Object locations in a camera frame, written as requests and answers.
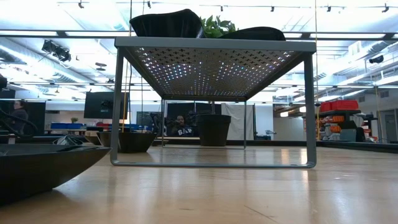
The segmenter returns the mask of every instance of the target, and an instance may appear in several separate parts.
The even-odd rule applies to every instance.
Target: metal table
[[[117,37],[115,47],[118,56],[112,127],[119,127],[124,58],[161,96],[162,117],[165,100],[243,101],[246,112],[248,99],[304,62],[307,116],[315,116],[312,55],[316,47],[313,42]],[[308,161],[302,165],[120,162],[118,140],[118,128],[113,128],[111,162],[119,166],[311,168],[317,162],[313,119],[307,121]]]

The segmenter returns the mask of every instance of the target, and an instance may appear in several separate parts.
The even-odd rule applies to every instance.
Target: wooden floor
[[[300,148],[292,147],[250,147],[246,160],[242,151],[205,150],[153,148],[146,156],[122,155],[121,160],[306,160]],[[398,220],[397,154],[318,148],[318,165],[309,170],[115,167],[108,161],[106,156],[52,192],[0,207],[0,223],[396,224]]]

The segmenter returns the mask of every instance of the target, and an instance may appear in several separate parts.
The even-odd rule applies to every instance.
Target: white curtain
[[[253,106],[246,106],[246,139],[254,140]],[[231,116],[228,140],[243,140],[244,136],[244,105],[221,104],[221,114]]]

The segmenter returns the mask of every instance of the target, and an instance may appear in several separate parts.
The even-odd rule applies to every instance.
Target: man
[[[181,137],[193,136],[192,128],[185,124],[185,118],[182,115],[177,116],[172,135]]]

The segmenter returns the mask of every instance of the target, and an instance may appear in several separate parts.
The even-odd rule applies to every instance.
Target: monitor
[[[113,115],[113,94],[114,92],[86,93],[84,118],[91,119],[112,119]],[[127,119],[127,109],[129,95],[126,96],[126,106],[124,106],[124,95],[121,95],[120,119]]]

